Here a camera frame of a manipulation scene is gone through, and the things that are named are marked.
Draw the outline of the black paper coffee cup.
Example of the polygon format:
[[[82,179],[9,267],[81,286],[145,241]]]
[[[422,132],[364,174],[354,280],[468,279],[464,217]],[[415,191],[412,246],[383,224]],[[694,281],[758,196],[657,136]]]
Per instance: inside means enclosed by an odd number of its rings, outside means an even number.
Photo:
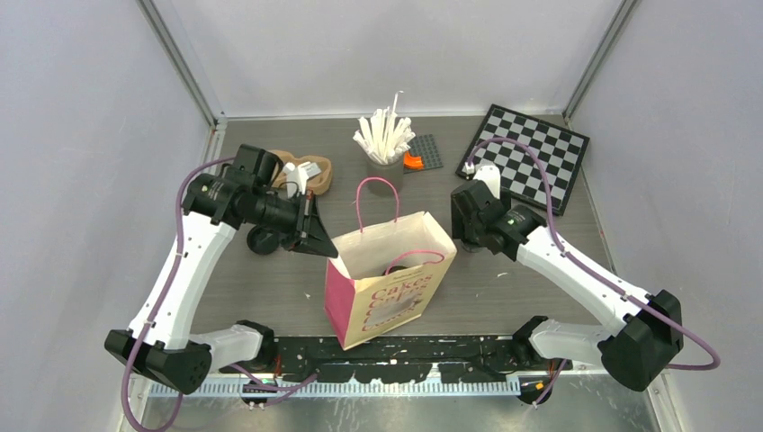
[[[469,253],[478,253],[484,249],[482,245],[468,240],[462,240],[461,244],[462,248]]]

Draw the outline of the pink paper gift bag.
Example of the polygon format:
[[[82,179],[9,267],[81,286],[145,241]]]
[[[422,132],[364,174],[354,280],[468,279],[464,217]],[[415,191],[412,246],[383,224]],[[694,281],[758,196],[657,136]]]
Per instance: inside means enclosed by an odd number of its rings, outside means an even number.
[[[457,248],[428,211],[400,214],[332,240],[324,311],[338,344],[349,350],[419,318]]]

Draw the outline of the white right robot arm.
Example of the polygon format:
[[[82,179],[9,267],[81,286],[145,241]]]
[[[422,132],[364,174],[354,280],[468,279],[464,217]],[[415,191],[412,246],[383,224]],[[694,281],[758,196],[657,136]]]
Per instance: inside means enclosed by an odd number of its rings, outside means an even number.
[[[578,256],[576,248],[552,234],[544,217],[501,201],[480,180],[454,189],[450,205],[453,237],[466,248],[485,248],[534,270],[597,320],[577,325],[532,317],[512,336],[514,358],[525,369],[547,359],[568,359],[601,366],[624,387],[642,392],[682,350],[679,331],[628,299],[633,296],[679,323],[681,305],[670,292],[652,295]]]

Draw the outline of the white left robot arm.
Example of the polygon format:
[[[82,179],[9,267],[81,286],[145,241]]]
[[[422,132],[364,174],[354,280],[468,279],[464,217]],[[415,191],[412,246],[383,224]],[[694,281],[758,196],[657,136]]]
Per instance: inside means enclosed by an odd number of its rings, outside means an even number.
[[[175,198],[175,242],[144,306],[104,347],[137,374],[189,395],[210,372],[243,364],[268,371],[277,357],[274,332],[249,320],[206,334],[191,332],[193,317],[222,252],[244,224],[264,231],[285,250],[320,257],[338,252],[319,216],[308,181],[311,162],[284,163],[273,152],[243,144],[235,157],[196,167]]]

